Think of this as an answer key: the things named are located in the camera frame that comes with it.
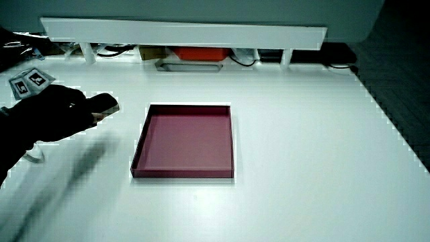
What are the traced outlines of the person's right hand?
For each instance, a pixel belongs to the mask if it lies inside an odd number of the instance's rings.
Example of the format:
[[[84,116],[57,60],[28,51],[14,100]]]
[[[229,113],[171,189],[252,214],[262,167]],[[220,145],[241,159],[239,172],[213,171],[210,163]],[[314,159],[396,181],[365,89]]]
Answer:
[[[7,110],[7,123],[15,138],[58,141],[93,128],[120,110],[108,93],[85,97],[82,91],[54,84],[54,77],[37,68],[20,72],[9,80],[17,103]]]

